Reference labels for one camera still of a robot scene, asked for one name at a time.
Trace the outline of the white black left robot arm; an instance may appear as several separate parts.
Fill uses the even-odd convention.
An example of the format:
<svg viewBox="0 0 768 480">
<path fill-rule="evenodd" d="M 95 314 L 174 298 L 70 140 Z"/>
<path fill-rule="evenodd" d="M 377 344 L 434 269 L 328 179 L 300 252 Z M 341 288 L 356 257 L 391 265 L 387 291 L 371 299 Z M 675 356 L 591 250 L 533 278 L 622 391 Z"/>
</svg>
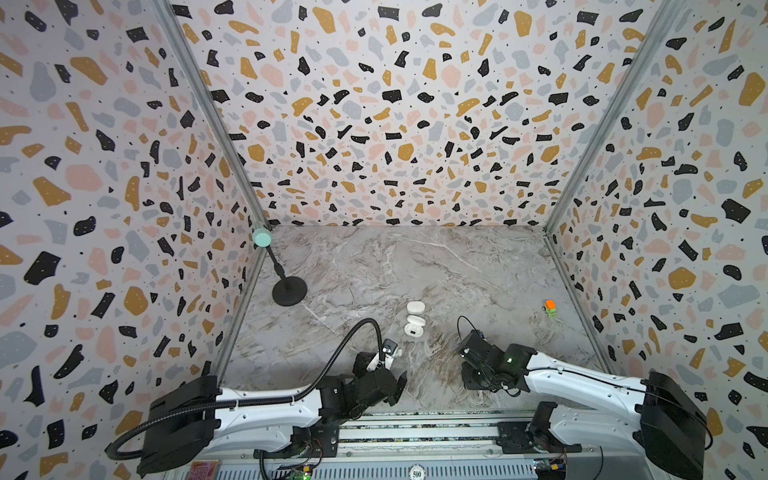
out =
<svg viewBox="0 0 768 480">
<path fill-rule="evenodd" d="M 397 404 L 406 374 L 368 369 L 373 357 L 359 353 L 350 375 L 326 376 L 307 396 L 298 389 L 248 392 L 219 388 L 205 376 L 155 400 L 137 467 L 140 476 L 191 463 L 199 455 L 260 450 L 273 458 L 319 448 L 336 453 L 332 439 L 341 425 L 380 403 Z"/>
</svg>

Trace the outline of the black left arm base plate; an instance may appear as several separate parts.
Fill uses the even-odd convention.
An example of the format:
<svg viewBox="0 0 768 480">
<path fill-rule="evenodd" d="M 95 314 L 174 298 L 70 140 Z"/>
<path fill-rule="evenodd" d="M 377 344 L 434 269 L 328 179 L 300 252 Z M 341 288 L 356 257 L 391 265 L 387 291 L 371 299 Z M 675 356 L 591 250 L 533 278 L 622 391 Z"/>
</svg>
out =
<svg viewBox="0 0 768 480">
<path fill-rule="evenodd" d="M 312 427 L 294 427 L 290 443 L 280 451 L 284 458 L 304 455 L 313 458 L 334 458 L 339 447 L 338 426 L 315 425 Z"/>
</svg>

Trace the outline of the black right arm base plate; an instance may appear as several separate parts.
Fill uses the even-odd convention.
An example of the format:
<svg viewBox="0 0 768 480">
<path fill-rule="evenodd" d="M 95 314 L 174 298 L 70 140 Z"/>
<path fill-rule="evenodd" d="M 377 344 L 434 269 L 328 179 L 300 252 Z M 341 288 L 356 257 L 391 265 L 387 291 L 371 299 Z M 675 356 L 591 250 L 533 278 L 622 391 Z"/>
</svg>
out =
<svg viewBox="0 0 768 480">
<path fill-rule="evenodd" d="M 497 424 L 496 444 L 504 454 L 523 453 L 580 453 L 581 444 L 565 444 L 541 426 L 526 422 L 500 422 Z"/>
</svg>

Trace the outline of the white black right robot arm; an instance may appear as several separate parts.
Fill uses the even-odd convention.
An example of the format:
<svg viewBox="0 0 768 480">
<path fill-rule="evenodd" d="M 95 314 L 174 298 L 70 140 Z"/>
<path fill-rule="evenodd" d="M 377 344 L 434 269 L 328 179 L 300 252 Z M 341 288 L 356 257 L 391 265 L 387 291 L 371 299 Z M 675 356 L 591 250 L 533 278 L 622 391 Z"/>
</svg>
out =
<svg viewBox="0 0 768 480">
<path fill-rule="evenodd" d="M 497 443 L 504 452 L 616 448 L 640 453 L 677 478 L 702 478 L 713 437 L 703 412 L 671 377 L 598 372 L 520 344 L 500 349 L 477 329 L 461 340 L 458 353 L 466 389 L 546 398 L 526 425 L 500 424 Z"/>
</svg>

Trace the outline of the white earbud charging case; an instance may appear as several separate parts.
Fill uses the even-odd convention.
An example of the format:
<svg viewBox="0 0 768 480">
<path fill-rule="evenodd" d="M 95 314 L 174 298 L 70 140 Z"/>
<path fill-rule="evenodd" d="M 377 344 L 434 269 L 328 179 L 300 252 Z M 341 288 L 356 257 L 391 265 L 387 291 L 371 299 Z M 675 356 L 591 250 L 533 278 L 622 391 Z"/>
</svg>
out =
<svg viewBox="0 0 768 480">
<path fill-rule="evenodd" d="M 406 305 L 409 315 L 421 315 L 426 310 L 426 305 L 422 301 L 410 301 Z"/>
</svg>

